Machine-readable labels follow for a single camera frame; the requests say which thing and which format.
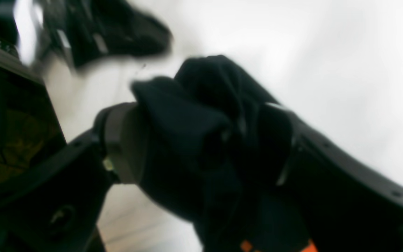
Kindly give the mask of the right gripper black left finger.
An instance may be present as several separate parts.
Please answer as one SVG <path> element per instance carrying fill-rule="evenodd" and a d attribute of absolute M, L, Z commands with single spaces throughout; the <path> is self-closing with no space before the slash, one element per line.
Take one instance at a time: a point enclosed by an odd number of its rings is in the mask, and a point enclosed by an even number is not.
<path fill-rule="evenodd" d="M 85 252 L 105 197 L 142 177 L 149 126 L 137 103 L 108 107 L 94 126 L 0 185 L 0 252 Z"/>

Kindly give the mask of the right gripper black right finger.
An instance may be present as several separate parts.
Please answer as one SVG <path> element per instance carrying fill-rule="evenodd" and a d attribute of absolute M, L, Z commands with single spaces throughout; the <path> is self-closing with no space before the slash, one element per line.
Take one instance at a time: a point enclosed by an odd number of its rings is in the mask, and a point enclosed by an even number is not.
<path fill-rule="evenodd" d="M 259 111 L 265 183 L 288 194 L 320 252 L 403 252 L 403 186 L 281 105 Z"/>

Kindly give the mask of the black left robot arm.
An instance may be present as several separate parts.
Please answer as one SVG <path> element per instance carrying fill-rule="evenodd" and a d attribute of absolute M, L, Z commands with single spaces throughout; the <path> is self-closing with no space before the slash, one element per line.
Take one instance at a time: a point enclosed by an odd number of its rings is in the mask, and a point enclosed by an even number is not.
<path fill-rule="evenodd" d="M 156 56 L 172 34 L 126 0 L 0 0 L 0 49 L 37 71 L 56 54 L 79 69 L 109 56 Z"/>

